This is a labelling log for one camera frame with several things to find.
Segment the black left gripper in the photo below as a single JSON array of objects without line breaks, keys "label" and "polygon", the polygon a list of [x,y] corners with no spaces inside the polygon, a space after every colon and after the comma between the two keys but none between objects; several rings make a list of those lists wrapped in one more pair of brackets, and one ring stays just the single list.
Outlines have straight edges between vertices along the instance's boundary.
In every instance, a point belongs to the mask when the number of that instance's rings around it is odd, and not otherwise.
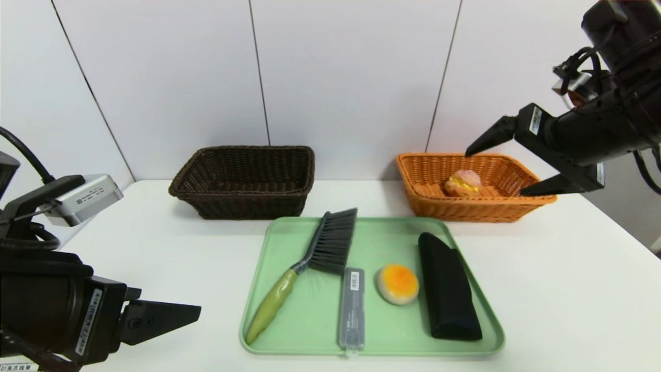
[{"label": "black left gripper", "polygon": [[2,357],[85,366],[200,318],[201,306],[137,301],[141,292],[89,271],[3,272]]}]

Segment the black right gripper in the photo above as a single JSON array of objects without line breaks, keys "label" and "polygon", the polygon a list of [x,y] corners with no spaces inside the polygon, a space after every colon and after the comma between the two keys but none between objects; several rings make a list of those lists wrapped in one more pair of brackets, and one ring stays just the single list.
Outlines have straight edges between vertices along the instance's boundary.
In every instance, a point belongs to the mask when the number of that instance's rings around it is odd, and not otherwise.
[{"label": "black right gripper", "polygon": [[633,150],[632,85],[616,85],[583,106],[553,116],[538,104],[503,116],[465,150],[471,157],[513,138],[558,174],[522,188],[524,197],[587,193],[605,187],[604,162]]}]

